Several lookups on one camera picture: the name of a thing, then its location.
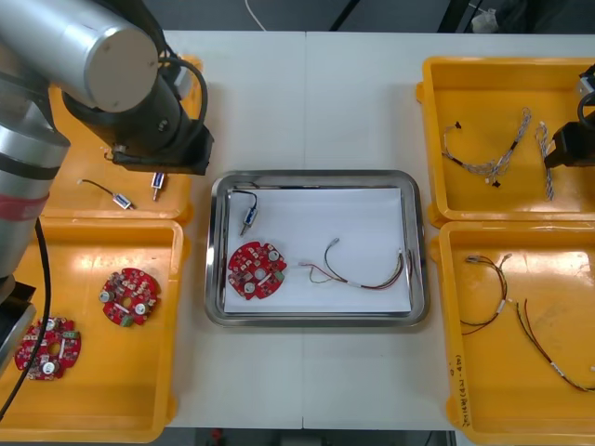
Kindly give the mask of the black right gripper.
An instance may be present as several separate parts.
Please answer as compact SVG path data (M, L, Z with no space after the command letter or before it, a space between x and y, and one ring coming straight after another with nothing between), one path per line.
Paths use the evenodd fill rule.
M567 123L559 129L553 143L553 151L545 158L546 168L594 165L594 131L579 122Z

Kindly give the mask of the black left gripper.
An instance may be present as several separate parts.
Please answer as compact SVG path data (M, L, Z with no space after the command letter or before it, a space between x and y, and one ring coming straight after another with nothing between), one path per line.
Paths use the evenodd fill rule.
M192 131L176 145L150 155L114 152L112 162L133 172L162 172L204 176L210 163L214 138L205 125L192 122Z

